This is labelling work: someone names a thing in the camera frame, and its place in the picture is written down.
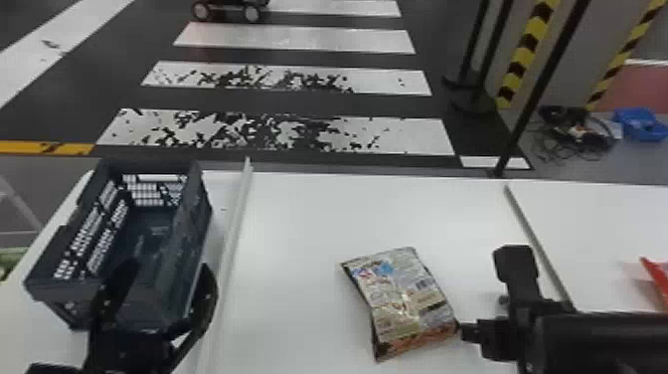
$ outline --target red object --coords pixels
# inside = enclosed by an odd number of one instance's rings
[[[613,111],[620,107],[647,106],[668,114],[668,67],[625,66],[596,107]]]
[[[652,263],[646,258],[640,258],[640,262],[654,279],[654,284],[656,284],[659,292],[661,292],[663,301],[666,307],[668,307],[668,267],[663,264]]]

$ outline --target snack bag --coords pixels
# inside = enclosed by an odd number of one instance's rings
[[[640,262],[645,266],[654,280],[657,289],[663,296],[663,301],[668,308],[668,264],[653,263],[645,258],[640,258]]]
[[[371,309],[376,361],[457,332],[452,307],[414,248],[353,259],[342,267]]]

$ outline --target small robot car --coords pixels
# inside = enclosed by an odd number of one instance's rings
[[[239,8],[249,23],[256,23],[261,17],[260,8],[269,4],[269,0],[197,0],[193,3],[193,17],[201,22],[211,21],[214,12],[223,13],[227,9]]]

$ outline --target pole base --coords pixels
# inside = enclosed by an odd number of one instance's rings
[[[441,76],[440,83],[450,91],[473,90],[477,84],[477,79],[474,78],[476,74],[473,73],[470,72],[463,81],[454,81],[446,76]]]
[[[457,110],[467,114],[486,115],[496,110],[496,101],[487,93],[482,93],[478,100],[473,100],[474,92],[462,91],[453,93],[450,102]]]

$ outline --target black crate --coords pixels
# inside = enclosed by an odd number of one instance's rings
[[[101,280],[134,257],[141,270],[118,321],[164,328],[187,312],[210,218],[197,163],[102,160],[24,286],[70,328],[84,329]]]

